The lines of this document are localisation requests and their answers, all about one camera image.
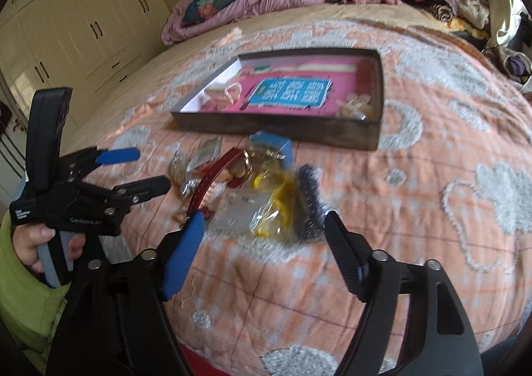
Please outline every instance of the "box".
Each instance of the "box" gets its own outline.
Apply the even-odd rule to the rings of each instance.
[[[302,87],[303,91],[284,88],[283,95],[290,91],[299,96],[294,95],[288,99],[292,102],[284,102],[282,106],[270,104],[271,98],[274,102],[280,101],[275,93],[267,95],[275,88],[272,78],[282,78],[282,83]],[[324,79],[331,81],[328,88],[319,82]],[[242,84],[240,102],[224,111],[210,108],[205,88],[229,81]],[[316,95],[309,92],[311,89],[316,89]],[[324,89],[327,98],[321,105]],[[338,118],[334,111],[346,93],[371,95],[373,119]],[[303,108],[305,101],[309,106]],[[172,109],[172,115],[179,130],[183,131],[250,135],[264,130],[294,141],[376,150],[383,101],[384,77],[377,51],[351,48],[276,50],[232,58],[182,98]]]

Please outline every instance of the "green cloth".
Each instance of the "green cloth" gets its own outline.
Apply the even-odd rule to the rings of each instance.
[[[65,285],[49,288],[22,265],[11,239],[9,212],[0,227],[0,316],[34,366],[44,374],[57,323],[65,308]]]

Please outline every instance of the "silver bolt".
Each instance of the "silver bolt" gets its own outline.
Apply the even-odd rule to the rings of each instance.
[[[140,253],[140,258],[143,261],[152,261],[157,257],[157,252],[153,248],[148,248],[148,250],[144,250],[142,253]]]
[[[388,260],[388,253],[382,250],[375,250],[372,254],[373,259],[376,259],[377,261],[384,262]]]
[[[92,261],[89,262],[87,266],[89,267],[90,270],[97,270],[98,268],[102,266],[102,261],[100,261],[99,259],[93,259]]]
[[[442,269],[442,265],[441,265],[441,263],[438,262],[438,261],[435,261],[434,259],[429,259],[429,260],[427,261],[427,265],[429,266],[429,268],[430,268],[431,270],[434,270],[434,271],[439,271],[439,270]]]

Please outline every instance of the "hand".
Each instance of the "hand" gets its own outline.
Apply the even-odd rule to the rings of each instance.
[[[17,226],[13,234],[13,248],[23,265],[36,274],[44,272],[43,264],[37,254],[37,246],[46,244],[55,235],[55,231],[40,223],[23,224]],[[85,235],[77,233],[68,241],[69,261],[75,261],[81,256],[85,245]]]

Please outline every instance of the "blue sign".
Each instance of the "blue sign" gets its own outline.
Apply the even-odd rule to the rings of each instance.
[[[319,108],[325,103],[330,86],[328,79],[272,77],[257,86],[249,105]]]

